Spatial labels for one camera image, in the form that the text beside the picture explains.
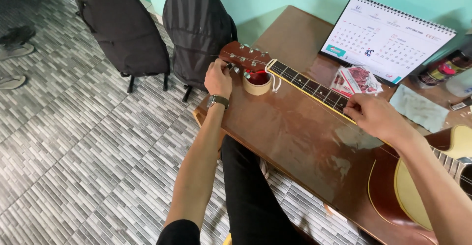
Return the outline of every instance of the guitar headstock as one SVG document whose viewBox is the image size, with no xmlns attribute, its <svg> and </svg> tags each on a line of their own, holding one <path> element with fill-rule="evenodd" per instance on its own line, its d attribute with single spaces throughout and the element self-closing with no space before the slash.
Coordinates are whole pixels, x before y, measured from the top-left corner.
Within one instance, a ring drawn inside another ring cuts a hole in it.
<svg viewBox="0 0 472 245">
<path fill-rule="evenodd" d="M 236 64 L 244 70 L 249 69 L 253 73 L 263 71 L 266 64 L 272 60 L 268 53 L 244 46 L 237 41 L 224 46 L 220 51 L 219 58 Z"/>
</svg>

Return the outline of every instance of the desk calendar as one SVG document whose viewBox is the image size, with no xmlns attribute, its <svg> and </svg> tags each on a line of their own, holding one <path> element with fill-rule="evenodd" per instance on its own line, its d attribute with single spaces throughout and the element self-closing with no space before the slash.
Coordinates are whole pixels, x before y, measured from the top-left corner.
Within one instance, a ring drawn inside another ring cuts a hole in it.
<svg viewBox="0 0 472 245">
<path fill-rule="evenodd" d="M 382 5 L 349 0 L 320 53 L 366 65 L 394 85 L 456 35 L 454 30 Z"/>
</svg>

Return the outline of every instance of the black pants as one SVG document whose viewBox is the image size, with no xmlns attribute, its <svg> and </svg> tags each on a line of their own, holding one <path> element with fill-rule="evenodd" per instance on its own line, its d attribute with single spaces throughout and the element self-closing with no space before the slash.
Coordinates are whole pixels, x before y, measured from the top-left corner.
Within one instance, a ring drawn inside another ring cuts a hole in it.
<svg viewBox="0 0 472 245">
<path fill-rule="evenodd" d="M 234 245 L 306 244 L 277 202 L 258 156 L 226 135 L 221 160 Z"/>
</svg>

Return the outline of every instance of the flip-flop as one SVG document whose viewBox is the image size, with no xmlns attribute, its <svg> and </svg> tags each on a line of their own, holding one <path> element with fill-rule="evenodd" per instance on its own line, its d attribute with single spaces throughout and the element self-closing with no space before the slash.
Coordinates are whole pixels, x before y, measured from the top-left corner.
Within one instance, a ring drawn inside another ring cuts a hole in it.
<svg viewBox="0 0 472 245">
<path fill-rule="evenodd" d="M 24 75 L 13 75 L 0 79 L 0 89 L 11 90 L 20 87 L 27 80 Z"/>
<path fill-rule="evenodd" d="M 32 44 L 24 43 L 12 50 L 3 50 L 0 51 L 0 61 L 4 61 L 9 58 L 21 57 L 28 55 L 34 51 L 34 46 Z"/>
</svg>

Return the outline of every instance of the brown table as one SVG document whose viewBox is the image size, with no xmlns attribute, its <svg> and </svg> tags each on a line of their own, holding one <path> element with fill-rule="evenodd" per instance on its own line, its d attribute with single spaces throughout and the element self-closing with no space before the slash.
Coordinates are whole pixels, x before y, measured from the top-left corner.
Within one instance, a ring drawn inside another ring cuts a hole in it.
<svg viewBox="0 0 472 245">
<path fill-rule="evenodd" d="M 330 23 L 288 6 L 253 48 L 268 51 L 273 58 L 328 86 L 339 65 L 317 52 L 332 28 Z M 231 105 L 222 123 L 225 133 L 379 241 L 431 244 L 414 231 L 384 221 L 369 201 L 367 181 L 374 162 L 371 149 L 382 142 L 285 82 L 276 94 L 252 96 L 243 90 L 240 75 L 232 73 L 232 77 Z M 404 84 L 411 87 L 408 80 Z M 390 99 L 394 91 L 385 86 L 382 96 Z M 440 87 L 418 92 L 445 107 L 448 100 L 460 100 Z M 206 116 L 207 98 L 194 111 L 199 122 Z M 472 117 L 464 110 L 449 113 L 445 127 L 456 124 L 472 126 Z"/>
</svg>

